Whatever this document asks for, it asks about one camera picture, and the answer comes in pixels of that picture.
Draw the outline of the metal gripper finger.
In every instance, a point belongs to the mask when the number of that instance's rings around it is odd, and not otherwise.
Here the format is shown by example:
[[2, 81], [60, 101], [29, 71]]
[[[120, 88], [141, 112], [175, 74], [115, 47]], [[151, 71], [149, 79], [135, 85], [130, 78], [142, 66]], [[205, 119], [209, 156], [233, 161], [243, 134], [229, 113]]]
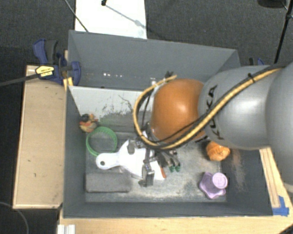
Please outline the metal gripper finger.
[[153, 185], [155, 171], [151, 168], [150, 164], [142, 166], [142, 180], [140, 181], [141, 187], [149, 187]]
[[127, 151], [129, 155], [133, 155], [136, 149], [140, 149], [142, 143], [139, 140], [130, 139], [127, 145]]

